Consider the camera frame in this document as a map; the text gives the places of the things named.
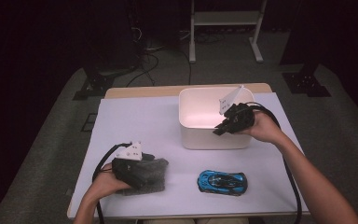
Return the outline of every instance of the blue toy car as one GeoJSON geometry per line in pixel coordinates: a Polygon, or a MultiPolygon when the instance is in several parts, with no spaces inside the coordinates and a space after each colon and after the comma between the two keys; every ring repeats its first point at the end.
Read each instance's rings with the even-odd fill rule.
{"type": "Polygon", "coordinates": [[[206,170],[197,180],[201,192],[240,196],[248,189],[244,173],[228,174],[206,170]]]}

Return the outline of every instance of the white tabletop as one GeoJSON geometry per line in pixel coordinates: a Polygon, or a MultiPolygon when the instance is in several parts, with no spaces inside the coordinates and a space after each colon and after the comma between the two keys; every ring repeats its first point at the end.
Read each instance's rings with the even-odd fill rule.
{"type": "MultiPolygon", "coordinates": [[[[255,93],[254,96],[271,110],[282,130],[300,147],[277,95],[255,93]]],[[[282,155],[275,146],[252,139],[244,149],[186,149],[181,143],[178,111],[178,96],[103,99],[68,217],[75,217],[103,155],[112,146],[130,141],[141,141],[144,153],[170,163],[166,189],[144,195],[106,197],[101,200],[105,217],[260,216],[296,212],[296,197],[282,155]],[[249,188],[239,197],[202,193],[197,178],[204,170],[244,172],[249,188]]],[[[308,212],[302,203],[303,211],[308,212]]]]}

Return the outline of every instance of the plastic container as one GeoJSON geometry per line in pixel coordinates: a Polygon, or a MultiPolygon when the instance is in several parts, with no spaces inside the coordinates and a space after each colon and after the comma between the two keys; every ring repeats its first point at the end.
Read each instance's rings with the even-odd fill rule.
{"type": "MultiPolygon", "coordinates": [[[[236,87],[190,88],[179,94],[179,121],[182,144],[188,149],[235,149],[249,146],[251,136],[245,134],[213,133],[225,117],[219,114],[220,99],[236,87]]],[[[251,91],[243,88],[234,104],[253,102],[251,91]]]]}

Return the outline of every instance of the white metal stand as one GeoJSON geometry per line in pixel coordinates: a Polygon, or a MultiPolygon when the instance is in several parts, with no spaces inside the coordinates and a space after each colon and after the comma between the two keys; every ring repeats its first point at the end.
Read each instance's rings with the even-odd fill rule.
{"type": "Polygon", "coordinates": [[[218,11],[218,12],[195,12],[194,0],[191,1],[191,31],[190,31],[190,49],[189,60],[196,62],[196,44],[194,41],[194,27],[200,25],[255,25],[255,33],[249,38],[255,60],[258,63],[263,62],[260,50],[257,46],[257,38],[260,33],[261,22],[263,21],[264,11],[267,0],[262,0],[259,11],[218,11]]]}

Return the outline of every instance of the white tag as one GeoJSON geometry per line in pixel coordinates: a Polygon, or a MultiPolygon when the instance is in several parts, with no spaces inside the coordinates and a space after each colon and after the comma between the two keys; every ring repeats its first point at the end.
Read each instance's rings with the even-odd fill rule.
{"type": "Polygon", "coordinates": [[[240,94],[240,92],[243,90],[243,85],[240,85],[236,90],[229,93],[224,98],[220,99],[220,111],[219,113],[223,115],[226,113],[226,111],[229,110],[229,108],[234,104],[235,99],[240,94]]]}
{"type": "Polygon", "coordinates": [[[136,142],[126,147],[122,150],[118,150],[115,154],[116,158],[120,158],[123,160],[131,160],[131,161],[141,161],[142,160],[142,147],[141,142],[136,142]]]}

